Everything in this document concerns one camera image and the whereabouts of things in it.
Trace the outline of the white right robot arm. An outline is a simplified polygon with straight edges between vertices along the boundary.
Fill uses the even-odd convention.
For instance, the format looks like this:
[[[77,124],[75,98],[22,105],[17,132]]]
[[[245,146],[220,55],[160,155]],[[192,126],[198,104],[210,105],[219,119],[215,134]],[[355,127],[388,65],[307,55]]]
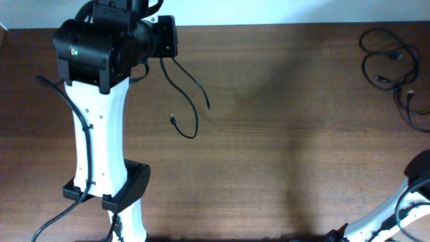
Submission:
[[[415,156],[404,169],[399,189],[369,214],[338,230],[332,230],[324,241],[380,242],[389,241],[401,232],[412,241],[420,239],[405,227],[429,214],[429,150]]]

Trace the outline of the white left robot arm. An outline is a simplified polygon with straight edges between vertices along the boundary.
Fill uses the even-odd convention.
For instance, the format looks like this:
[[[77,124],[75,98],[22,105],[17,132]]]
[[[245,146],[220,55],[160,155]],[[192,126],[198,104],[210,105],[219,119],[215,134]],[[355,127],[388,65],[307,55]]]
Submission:
[[[60,96],[73,111],[75,176],[64,186],[76,204],[100,198],[109,213],[107,241],[146,241],[141,199],[151,169],[123,154],[123,115],[131,76],[150,58],[177,55],[171,15],[162,2],[89,1],[54,34]]]

